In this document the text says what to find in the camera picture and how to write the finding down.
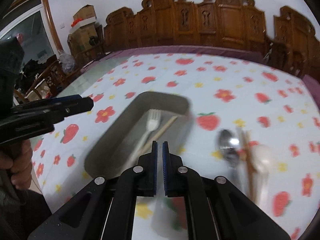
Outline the person's left hand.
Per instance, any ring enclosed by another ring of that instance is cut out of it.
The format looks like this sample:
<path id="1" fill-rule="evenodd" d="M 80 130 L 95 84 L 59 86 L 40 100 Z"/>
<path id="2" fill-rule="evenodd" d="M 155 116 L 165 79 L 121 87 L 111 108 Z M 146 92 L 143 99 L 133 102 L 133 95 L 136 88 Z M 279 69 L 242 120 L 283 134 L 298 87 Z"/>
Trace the person's left hand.
<path id="1" fill-rule="evenodd" d="M 1 169 L 9 169 L 12 173 L 11 182 L 18 190 L 29 189 L 32 181 L 32 163 L 33 150 L 30 140 L 24 140 L 18 150 L 18 156 L 15 160 L 9 158 L 1 152 Z"/>

